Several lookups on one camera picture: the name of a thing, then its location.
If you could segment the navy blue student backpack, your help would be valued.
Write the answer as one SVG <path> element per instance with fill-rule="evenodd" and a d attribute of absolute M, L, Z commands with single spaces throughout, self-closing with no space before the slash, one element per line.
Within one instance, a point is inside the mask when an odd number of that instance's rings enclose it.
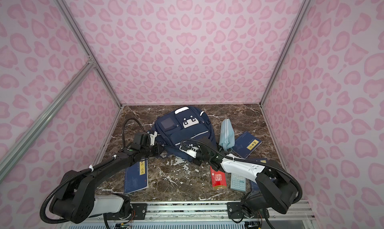
<path fill-rule="evenodd" d="M 209 116 L 199 108 L 189 106 L 182 107 L 158 118 L 150 133 L 156 131 L 158 136 L 156 142 L 163 145 L 164 149 L 177 157 L 200 165 L 202 160 L 192 158 L 179 148 L 181 141 L 185 139 L 209 138 L 216 143 L 213 125 Z"/>

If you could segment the blue book yellow label back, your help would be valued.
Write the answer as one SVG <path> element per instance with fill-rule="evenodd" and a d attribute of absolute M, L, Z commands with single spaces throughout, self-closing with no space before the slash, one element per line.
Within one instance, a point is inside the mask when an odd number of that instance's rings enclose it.
<path fill-rule="evenodd" d="M 244 132 L 236 140 L 233 151 L 246 159 L 263 141 L 249 132 Z"/>

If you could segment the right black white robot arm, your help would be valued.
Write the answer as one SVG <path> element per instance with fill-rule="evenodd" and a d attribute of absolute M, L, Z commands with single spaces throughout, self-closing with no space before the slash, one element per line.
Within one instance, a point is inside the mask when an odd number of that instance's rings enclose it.
<path fill-rule="evenodd" d="M 240 210 L 247 218 L 268 208 L 286 214 L 292 204 L 302 199 L 300 183 L 273 160 L 268 163 L 252 162 L 223 154 L 206 138 L 200 141 L 184 139 L 181 148 L 187 152 L 196 151 L 197 159 L 207 162 L 215 171 L 242 176 L 258 185 L 259 191 L 247 193 L 241 199 Z"/>

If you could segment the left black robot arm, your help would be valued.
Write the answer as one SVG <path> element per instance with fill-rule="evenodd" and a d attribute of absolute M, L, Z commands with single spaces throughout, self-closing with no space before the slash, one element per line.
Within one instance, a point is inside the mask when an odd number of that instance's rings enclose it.
<path fill-rule="evenodd" d="M 79 224 L 97 215 L 132 219 L 133 209 L 127 196 L 113 194 L 103 201 L 96 198 L 95 190 L 118 172 L 160 155 L 164 148 L 155 142 L 157 136 L 156 131 L 136 133 L 134 141 L 123 145 L 123 149 L 109 160 L 79 172 L 67 172 L 60 184 L 43 201 L 39 212 L 41 220 L 47 224 Z"/>

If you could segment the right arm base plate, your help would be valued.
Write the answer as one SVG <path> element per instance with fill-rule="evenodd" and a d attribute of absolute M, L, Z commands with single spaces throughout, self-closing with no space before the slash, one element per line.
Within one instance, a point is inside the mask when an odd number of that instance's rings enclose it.
<path fill-rule="evenodd" d="M 265 219 L 269 218 L 270 214 L 266 209 L 253 210 L 241 202 L 228 202 L 227 203 L 227 214 L 229 219 L 240 220 L 240 219 Z"/>

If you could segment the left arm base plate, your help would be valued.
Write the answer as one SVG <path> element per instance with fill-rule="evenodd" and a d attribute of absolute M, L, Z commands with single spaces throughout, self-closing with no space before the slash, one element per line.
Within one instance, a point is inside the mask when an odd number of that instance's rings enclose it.
<path fill-rule="evenodd" d="M 106 214 L 106 219 L 108 221 L 144 220 L 147 209 L 148 204 L 146 203 L 131 203 L 129 206 L 123 206 L 118 213 Z"/>

